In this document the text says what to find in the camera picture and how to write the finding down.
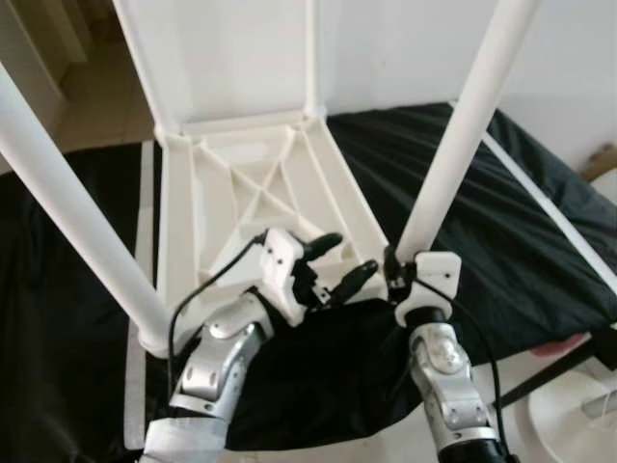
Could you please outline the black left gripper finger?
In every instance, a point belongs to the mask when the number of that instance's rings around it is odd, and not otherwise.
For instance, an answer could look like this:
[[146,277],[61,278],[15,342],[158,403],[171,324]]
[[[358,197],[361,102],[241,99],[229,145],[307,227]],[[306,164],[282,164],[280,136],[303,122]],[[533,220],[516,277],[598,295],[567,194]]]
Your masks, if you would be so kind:
[[344,306],[347,304],[352,297],[359,294],[359,291],[374,277],[379,268],[376,260],[371,259],[344,274],[332,290],[332,305]]
[[343,234],[330,232],[313,238],[311,241],[303,242],[303,261],[311,263],[314,260],[321,259],[328,252],[338,247],[343,242]]

